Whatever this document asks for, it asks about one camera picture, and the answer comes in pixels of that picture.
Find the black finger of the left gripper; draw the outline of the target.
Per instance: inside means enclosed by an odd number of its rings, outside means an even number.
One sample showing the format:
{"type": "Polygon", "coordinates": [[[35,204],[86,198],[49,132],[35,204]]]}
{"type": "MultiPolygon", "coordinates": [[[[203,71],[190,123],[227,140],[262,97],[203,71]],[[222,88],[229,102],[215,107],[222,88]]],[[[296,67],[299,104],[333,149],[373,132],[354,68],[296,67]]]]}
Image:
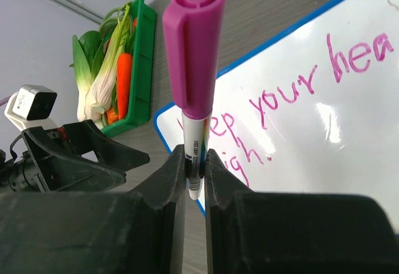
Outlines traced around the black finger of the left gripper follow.
{"type": "Polygon", "coordinates": [[[98,162],[120,171],[128,171],[150,162],[147,153],[108,138],[92,120],[66,124],[62,129],[76,155],[93,151],[98,162]]]}
{"type": "Polygon", "coordinates": [[[126,171],[98,162],[93,151],[74,154],[63,130],[31,130],[29,135],[53,155],[45,165],[49,173],[61,175],[66,191],[107,191],[126,182],[126,171]]]}

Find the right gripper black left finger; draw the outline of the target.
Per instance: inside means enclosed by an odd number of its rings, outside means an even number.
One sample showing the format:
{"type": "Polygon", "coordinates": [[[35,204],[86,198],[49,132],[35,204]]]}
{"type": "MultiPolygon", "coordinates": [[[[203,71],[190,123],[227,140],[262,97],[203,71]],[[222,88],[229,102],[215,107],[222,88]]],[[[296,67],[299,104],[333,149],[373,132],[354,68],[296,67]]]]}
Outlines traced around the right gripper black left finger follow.
{"type": "Polygon", "coordinates": [[[181,273],[184,150],[129,192],[1,195],[2,273],[181,273]]]}

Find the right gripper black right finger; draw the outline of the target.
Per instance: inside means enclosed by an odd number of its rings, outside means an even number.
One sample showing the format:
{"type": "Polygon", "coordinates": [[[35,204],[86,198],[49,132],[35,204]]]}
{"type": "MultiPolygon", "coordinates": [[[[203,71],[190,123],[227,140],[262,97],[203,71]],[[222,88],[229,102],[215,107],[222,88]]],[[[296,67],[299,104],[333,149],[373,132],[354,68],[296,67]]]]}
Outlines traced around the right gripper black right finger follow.
{"type": "Polygon", "coordinates": [[[398,237],[367,196],[254,192],[209,150],[209,273],[397,273],[398,237]]]}

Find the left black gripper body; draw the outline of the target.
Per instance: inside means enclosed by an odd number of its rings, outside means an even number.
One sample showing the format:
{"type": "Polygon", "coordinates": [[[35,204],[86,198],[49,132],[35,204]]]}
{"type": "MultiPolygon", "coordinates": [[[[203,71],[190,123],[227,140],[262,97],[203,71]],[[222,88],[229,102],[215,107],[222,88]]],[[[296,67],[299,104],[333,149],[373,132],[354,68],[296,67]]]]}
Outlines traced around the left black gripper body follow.
{"type": "Polygon", "coordinates": [[[21,133],[27,150],[23,152],[20,162],[20,191],[66,191],[67,185],[63,185],[61,175],[56,172],[49,173],[49,167],[45,165],[53,155],[32,139],[29,135],[31,130],[32,128],[29,128],[21,133]]]}

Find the blue framed whiteboard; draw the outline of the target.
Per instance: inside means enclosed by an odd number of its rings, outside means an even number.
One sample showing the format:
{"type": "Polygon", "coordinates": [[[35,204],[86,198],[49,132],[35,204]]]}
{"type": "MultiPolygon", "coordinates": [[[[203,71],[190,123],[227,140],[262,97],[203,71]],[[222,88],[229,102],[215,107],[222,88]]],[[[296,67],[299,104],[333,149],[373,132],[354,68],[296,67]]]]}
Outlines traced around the blue framed whiteboard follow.
{"type": "Polygon", "coordinates": [[[398,0],[331,0],[218,74],[209,147],[258,192],[371,197],[398,227],[398,0]]]}

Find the white marker pink cap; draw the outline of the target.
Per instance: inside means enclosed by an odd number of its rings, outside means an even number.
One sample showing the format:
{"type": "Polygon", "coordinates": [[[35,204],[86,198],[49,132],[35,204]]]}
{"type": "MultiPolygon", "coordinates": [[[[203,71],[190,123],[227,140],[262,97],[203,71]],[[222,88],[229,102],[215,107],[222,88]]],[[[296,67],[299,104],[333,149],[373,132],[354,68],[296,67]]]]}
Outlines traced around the white marker pink cap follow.
{"type": "Polygon", "coordinates": [[[173,101],[181,109],[185,176],[190,198],[200,197],[219,62],[226,0],[170,0],[163,34],[173,101]]]}

